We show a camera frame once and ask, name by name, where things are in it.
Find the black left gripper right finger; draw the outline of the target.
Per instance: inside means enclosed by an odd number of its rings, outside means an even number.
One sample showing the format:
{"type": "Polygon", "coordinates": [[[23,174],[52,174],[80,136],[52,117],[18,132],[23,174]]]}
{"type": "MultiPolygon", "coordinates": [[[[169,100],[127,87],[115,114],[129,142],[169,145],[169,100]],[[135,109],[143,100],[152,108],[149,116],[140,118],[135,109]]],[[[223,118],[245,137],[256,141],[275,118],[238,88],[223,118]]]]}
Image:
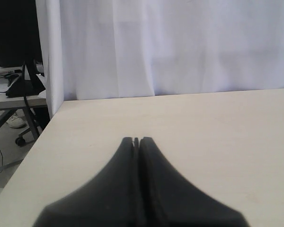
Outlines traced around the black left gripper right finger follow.
{"type": "Polygon", "coordinates": [[[139,173],[149,227],[249,226],[240,212],[182,176],[150,137],[140,142],[139,173]]]}

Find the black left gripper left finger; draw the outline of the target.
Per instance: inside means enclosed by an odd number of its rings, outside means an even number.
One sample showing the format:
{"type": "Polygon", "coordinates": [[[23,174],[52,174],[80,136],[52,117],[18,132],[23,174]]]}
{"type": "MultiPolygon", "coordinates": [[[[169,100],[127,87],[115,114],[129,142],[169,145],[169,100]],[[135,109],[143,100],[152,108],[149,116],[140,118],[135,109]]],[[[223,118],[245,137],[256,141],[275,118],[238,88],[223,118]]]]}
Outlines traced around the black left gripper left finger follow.
{"type": "Polygon", "coordinates": [[[46,206],[35,227],[140,227],[138,139],[125,137],[89,182],[46,206]]]}

